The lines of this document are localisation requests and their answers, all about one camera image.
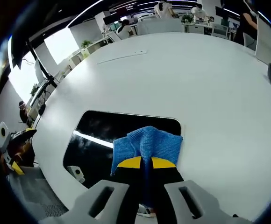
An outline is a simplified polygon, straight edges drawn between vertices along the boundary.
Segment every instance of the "person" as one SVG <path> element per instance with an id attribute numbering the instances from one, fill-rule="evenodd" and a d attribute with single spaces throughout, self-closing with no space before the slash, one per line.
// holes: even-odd
<path id="1" fill-rule="evenodd" d="M 103 23 L 103 25 L 102 25 L 102 35 L 103 35 L 103 37 L 105 37 L 106 33 L 108 33 L 109 31 L 111 31 L 110 26 L 108 24 L 106 25 L 105 23 Z"/>
<path id="2" fill-rule="evenodd" d="M 162 0 L 154 6 L 154 11 L 161 19 L 170 19 L 175 16 L 172 5 L 167 3 L 167 0 Z"/>
<path id="3" fill-rule="evenodd" d="M 204 21 L 205 18 L 208 17 L 202 7 L 203 6 L 201 4 L 197 4 L 196 7 L 193 7 L 193 22 Z"/>
<path id="4" fill-rule="evenodd" d="M 122 21 L 122 26 L 117 29 L 116 34 L 121 38 L 121 40 L 127 39 L 134 35 L 134 32 L 129 26 L 129 20 Z"/>
<path id="5" fill-rule="evenodd" d="M 244 45 L 243 33 L 248 34 L 254 40 L 257 40 L 257 14 L 253 11 L 250 0 L 240 2 L 240 22 L 236 31 L 234 42 Z"/>
<path id="6" fill-rule="evenodd" d="M 24 124 L 27 124 L 29 127 L 31 127 L 31 122 L 28 118 L 28 111 L 23 101 L 19 102 L 19 116 Z"/>

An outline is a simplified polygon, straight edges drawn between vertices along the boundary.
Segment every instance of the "ceiling light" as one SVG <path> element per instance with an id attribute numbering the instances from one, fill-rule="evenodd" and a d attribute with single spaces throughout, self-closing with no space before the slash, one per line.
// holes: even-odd
<path id="1" fill-rule="evenodd" d="M 147 2 L 147 3 L 143 3 L 143 4 L 138 4 L 137 6 L 143 6 L 143 5 L 152 4 L 152 3 L 158 3 L 158 1 L 152 1 L 152 2 Z"/>
<path id="2" fill-rule="evenodd" d="M 107 141 L 104 141 L 104 140 L 100 140 L 100 139 L 97 139 L 95 137 L 92 137 L 92 136 L 89 136 L 89 135 L 86 135 L 86 134 L 82 134 L 76 130 L 73 131 L 73 134 L 75 135 L 78 135 L 79 137 L 82 137 L 84 139 L 87 139 L 87 140 L 90 140 L 90 141 L 93 141 L 97 144 L 100 144 L 100 145 L 103 145 L 103 146 L 106 146 L 106 147 L 109 147 L 109 148 L 114 148 L 114 144 L 111 143 L 111 142 L 107 142 Z"/>
<path id="3" fill-rule="evenodd" d="M 14 69 L 13 68 L 13 61 L 12 61 L 12 36 L 10 36 L 9 40 L 8 40 L 8 46 L 7 46 L 7 50 L 8 50 L 8 59 L 9 59 L 9 66 L 11 71 Z"/>
<path id="4" fill-rule="evenodd" d="M 97 2 L 95 2 L 94 4 L 90 5 L 88 8 L 86 8 L 84 11 L 82 11 L 80 14 L 78 14 L 67 26 L 66 28 L 69 28 L 69 26 L 78 19 L 78 17 L 80 17 L 82 14 L 84 14 L 86 11 L 88 11 L 90 8 L 94 7 L 95 5 L 97 5 L 98 3 L 101 3 L 103 0 L 99 0 Z"/>
<path id="5" fill-rule="evenodd" d="M 175 7 L 193 7 L 193 6 L 175 6 Z"/>
<path id="6" fill-rule="evenodd" d="M 198 3 L 197 1 L 186 1 L 186 0 L 175 0 L 175 1 L 184 1 L 184 2 L 193 2 L 193 3 Z"/>
<path id="7" fill-rule="evenodd" d="M 269 19 L 267 19 L 266 17 L 265 17 L 265 15 L 263 15 L 261 12 L 259 12 L 258 11 L 258 13 L 260 14 L 260 15 L 262 15 L 263 16 L 263 18 L 265 18 L 270 24 L 271 24 L 271 21 L 269 20 Z"/>
<path id="8" fill-rule="evenodd" d="M 131 1 L 128 1 L 128 2 L 124 2 L 124 3 L 119 4 L 119 5 L 117 5 L 117 6 L 114 6 L 114 7 L 115 7 L 115 8 L 116 8 L 116 7 L 121 7 L 121 6 L 123 6 L 124 4 L 130 3 L 130 2 L 133 2 L 133 1 L 137 1 L 137 0 L 131 0 Z"/>
<path id="9" fill-rule="evenodd" d="M 150 7 L 150 8 L 142 8 L 142 9 L 140 9 L 140 11 L 142 11 L 142 10 L 146 10 L 146 9 L 154 9 L 154 7 Z"/>
<path id="10" fill-rule="evenodd" d="M 235 13 L 235 12 L 232 12 L 232 11 L 231 11 L 231 10 L 229 10 L 229 9 L 224 8 L 224 10 L 226 10 L 226 11 L 228 11 L 228 12 L 231 12 L 231 13 L 233 13 L 233 14 L 237 15 L 237 16 L 240 16 L 239 14 L 237 14 L 237 13 Z"/>
<path id="11" fill-rule="evenodd" d="M 133 4 L 135 4 L 136 2 L 134 2 L 134 3 L 130 3 L 130 4 L 127 4 L 127 5 L 124 5 L 124 6 L 121 6 L 121 7 L 119 7 L 119 8 L 124 8 L 124 7 L 126 7 L 126 6 L 130 6 L 130 5 L 133 5 Z"/>

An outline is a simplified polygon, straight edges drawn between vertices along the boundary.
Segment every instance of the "potted plant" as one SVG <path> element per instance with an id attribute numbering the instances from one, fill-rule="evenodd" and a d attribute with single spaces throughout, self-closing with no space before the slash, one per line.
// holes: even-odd
<path id="1" fill-rule="evenodd" d="M 34 96 L 38 89 L 39 89 L 39 86 L 37 84 L 34 84 L 31 91 L 31 95 Z"/>
<path id="2" fill-rule="evenodd" d="M 87 41 L 87 40 L 84 40 L 81 44 L 81 47 L 82 48 L 86 48 L 88 47 L 90 44 L 92 44 L 92 41 Z"/>
<path id="3" fill-rule="evenodd" d="M 190 16 L 190 15 L 184 15 L 182 17 L 182 19 L 181 19 L 181 22 L 182 23 L 186 23 L 186 21 L 189 22 L 189 23 L 191 23 L 193 21 L 193 17 Z"/>

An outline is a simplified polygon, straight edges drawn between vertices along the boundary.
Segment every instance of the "white table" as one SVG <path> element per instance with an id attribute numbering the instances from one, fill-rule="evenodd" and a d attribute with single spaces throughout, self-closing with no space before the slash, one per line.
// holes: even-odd
<path id="1" fill-rule="evenodd" d="M 139 50 L 147 53 L 122 58 Z M 176 118 L 184 136 L 183 178 L 217 197 L 226 213 L 253 220 L 271 200 L 266 72 L 251 50 L 207 35 L 163 33 L 112 43 L 83 60 L 47 100 L 32 142 L 36 158 L 71 209 L 86 188 L 65 170 L 63 157 L 85 111 Z"/>

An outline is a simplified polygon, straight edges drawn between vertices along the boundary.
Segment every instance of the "person in white shirt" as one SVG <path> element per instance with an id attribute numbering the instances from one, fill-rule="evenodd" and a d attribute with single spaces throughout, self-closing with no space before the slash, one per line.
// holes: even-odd
<path id="1" fill-rule="evenodd" d="M 193 22 L 204 21 L 206 17 L 208 17 L 208 15 L 202 9 L 201 4 L 197 4 L 196 7 L 193 7 Z"/>
<path id="2" fill-rule="evenodd" d="M 102 25 L 102 35 L 103 35 L 103 37 L 105 37 L 106 33 L 108 33 L 109 31 L 111 31 L 110 26 L 103 23 L 103 25 Z"/>
<path id="3" fill-rule="evenodd" d="M 117 29 L 116 34 L 121 38 L 121 40 L 127 39 L 134 35 L 134 32 L 129 26 L 129 20 L 122 21 L 122 26 Z"/>
<path id="4" fill-rule="evenodd" d="M 162 0 L 156 6 L 154 6 L 154 12 L 161 19 L 170 19 L 175 16 L 172 5 L 170 3 L 167 3 L 167 0 Z"/>

